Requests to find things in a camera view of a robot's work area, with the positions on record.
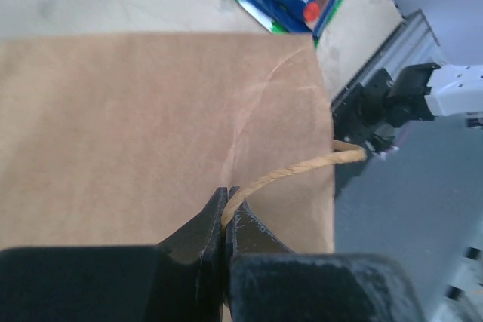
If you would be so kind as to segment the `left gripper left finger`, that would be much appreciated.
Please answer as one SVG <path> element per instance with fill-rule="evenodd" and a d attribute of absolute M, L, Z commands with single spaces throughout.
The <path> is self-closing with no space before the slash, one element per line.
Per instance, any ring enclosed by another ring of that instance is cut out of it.
<path fill-rule="evenodd" d="M 1 252 L 3 321 L 219 321 L 228 200 L 158 244 L 15 247 Z"/>

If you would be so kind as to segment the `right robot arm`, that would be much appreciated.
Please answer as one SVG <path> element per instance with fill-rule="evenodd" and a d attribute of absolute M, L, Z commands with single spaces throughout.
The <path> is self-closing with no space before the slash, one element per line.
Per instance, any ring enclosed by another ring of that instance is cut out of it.
<path fill-rule="evenodd" d="M 424 63 L 403 68 L 397 78 L 378 69 L 339 98 L 334 136 L 385 152 L 408 122 L 452 115 L 465 116 L 468 128 L 482 127 L 481 66 Z"/>

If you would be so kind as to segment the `brown paper bag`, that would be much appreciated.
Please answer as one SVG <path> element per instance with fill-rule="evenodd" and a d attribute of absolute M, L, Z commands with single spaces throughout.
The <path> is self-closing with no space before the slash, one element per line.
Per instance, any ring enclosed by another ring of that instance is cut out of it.
<path fill-rule="evenodd" d="M 215 189 L 328 154 L 308 35 L 1 43 L 1 246 L 154 244 Z"/>

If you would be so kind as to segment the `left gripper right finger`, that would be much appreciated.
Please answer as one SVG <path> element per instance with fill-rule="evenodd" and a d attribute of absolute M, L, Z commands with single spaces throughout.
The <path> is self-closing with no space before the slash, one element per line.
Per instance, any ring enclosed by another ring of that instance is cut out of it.
<path fill-rule="evenodd" d="M 233 321 L 424 321 L 395 260 L 373 253 L 296 253 L 246 202 L 226 227 L 224 305 Z"/>

